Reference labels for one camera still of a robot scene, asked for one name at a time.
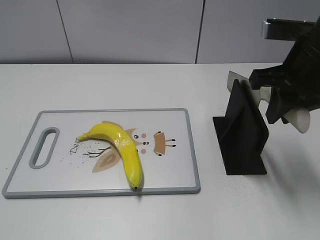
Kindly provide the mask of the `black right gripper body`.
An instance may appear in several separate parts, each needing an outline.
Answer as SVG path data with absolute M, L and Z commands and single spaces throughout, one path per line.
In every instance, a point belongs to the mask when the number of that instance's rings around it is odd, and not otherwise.
M 304 37 L 296 40 L 282 64 L 284 83 L 275 87 L 296 95 L 294 109 L 320 108 L 320 21 Z

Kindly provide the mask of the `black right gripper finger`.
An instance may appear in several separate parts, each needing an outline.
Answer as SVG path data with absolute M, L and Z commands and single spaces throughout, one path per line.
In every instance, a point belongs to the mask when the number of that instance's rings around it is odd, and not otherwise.
M 296 95 L 292 92 L 272 87 L 271 95 L 266 111 L 266 118 L 269 124 L 274 124 L 287 112 L 296 107 Z
M 253 90 L 261 87 L 279 87 L 284 83 L 285 72 L 281 65 L 263 69 L 254 69 L 249 77 L 249 83 Z

